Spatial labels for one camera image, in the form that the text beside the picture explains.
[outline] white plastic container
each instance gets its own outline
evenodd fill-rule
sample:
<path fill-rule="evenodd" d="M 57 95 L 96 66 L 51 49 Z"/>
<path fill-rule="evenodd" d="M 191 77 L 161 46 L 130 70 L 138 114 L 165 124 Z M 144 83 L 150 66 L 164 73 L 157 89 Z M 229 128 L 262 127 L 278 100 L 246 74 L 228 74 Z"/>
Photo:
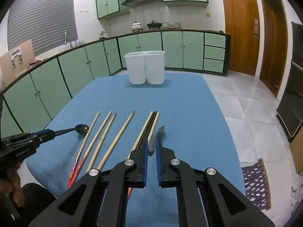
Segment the white plastic container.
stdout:
<path fill-rule="evenodd" d="M 145 52 L 133 52 L 124 56 L 132 84 L 142 84 L 146 81 Z"/>
<path fill-rule="evenodd" d="M 150 84 L 162 84 L 164 82 L 164 56 L 165 51 L 145 52 L 146 76 Z"/>

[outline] blue tablecloth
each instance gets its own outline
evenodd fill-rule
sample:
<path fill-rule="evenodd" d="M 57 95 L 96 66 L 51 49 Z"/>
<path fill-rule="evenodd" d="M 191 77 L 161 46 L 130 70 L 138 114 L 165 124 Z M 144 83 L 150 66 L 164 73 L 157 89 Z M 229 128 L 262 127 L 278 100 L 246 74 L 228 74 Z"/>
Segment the blue tablecloth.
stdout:
<path fill-rule="evenodd" d="M 59 130 L 82 123 L 90 125 L 99 110 L 100 116 L 85 151 L 108 112 L 116 112 L 96 159 L 96 167 L 134 110 L 134 116 L 103 167 L 103 170 L 108 170 L 127 158 L 149 112 L 159 111 L 156 129 L 165 126 L 164 147 L 173 149 L 176 157 L 192 168 L 216 168 L 244 194 L 243 174 L 231 133 L 204 79 L 186 73 L 166 73 L 165 78 L 162 85 L 149 85 L 147 82 L 132 85 L 128 75 L 95 79 L 62 109 L 47 128 Z M 82 139 L 76 132 L 59 136 L 42 144 L 37 153 L 26 160 L 33 176 L 55 196 L 67 189 L 66 183 Z M 78 178 L 84 175 L 92 154 Z M 178 226 L 176 190 L 158 186 L 156 168 L 156 157 L 149 157 L 147 185 L 144 189 L 132 191 L 125 226 Z"/>

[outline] range hood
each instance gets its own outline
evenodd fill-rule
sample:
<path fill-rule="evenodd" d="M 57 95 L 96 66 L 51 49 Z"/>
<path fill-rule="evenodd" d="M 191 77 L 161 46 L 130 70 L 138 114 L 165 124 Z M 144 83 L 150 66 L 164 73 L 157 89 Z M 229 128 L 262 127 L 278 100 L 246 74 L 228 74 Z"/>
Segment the range hood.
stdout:
<path fill-rule="evenodd" d="M 134 8 L 134 7 L 142 6 L 142 5 L 150 3 L 150 2 L 159 2 L 159 1 L 163 1 L 163 0 L 127 0 L 124 3 L 122 3 L 121 5 L 130 7 L 130 8 Z"/>

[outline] spoon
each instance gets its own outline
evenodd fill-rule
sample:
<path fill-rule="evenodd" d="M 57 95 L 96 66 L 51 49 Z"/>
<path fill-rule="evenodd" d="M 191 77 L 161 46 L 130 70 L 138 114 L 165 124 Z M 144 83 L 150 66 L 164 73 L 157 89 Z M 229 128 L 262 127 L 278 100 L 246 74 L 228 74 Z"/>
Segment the spoon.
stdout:
<path fill-rule="evenodd" d="M 89 130 L 89 127 L 87 125 L 81 124 L 81 125 L 76 125 L 75 128 L 70 128 L 70 129 L 65 129 L 65 130 L 57 130 L 57 131 L 55 131 L 55 136 L 63 135 L 63 134 L 66 134 L 66 133 L 74 131 L 74 130 L 76 132 L 78 132 L 79 134 L 81 134 L 81 135 L 86 135 L 86 133 Z"/>
<path fill-rule="evenodd" d="M 164 131 L 165 126 L 161 126 L 156 132 L 155 134 L 152 135 L 149 143 L 148 143 L 148 155 L 149 156 L 153 156 L 153 154 L 155 153 L 155 149 L 156 149 L 156 138 L 157 135 L 161 135 L 161 133 Z"/>

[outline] window blind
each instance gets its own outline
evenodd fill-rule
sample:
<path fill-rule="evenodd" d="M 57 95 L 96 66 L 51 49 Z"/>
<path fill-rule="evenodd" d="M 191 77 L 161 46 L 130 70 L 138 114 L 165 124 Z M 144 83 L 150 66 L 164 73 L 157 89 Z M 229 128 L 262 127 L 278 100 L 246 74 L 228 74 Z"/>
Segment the window blind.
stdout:
<path fill-rule="evenodd" d="M 74 0 L 15 0 L 8 17 L 8 48 L 31 39 L 37 56 L 63 45 L 66 30 L 72 41 L 78 39 Z"/>

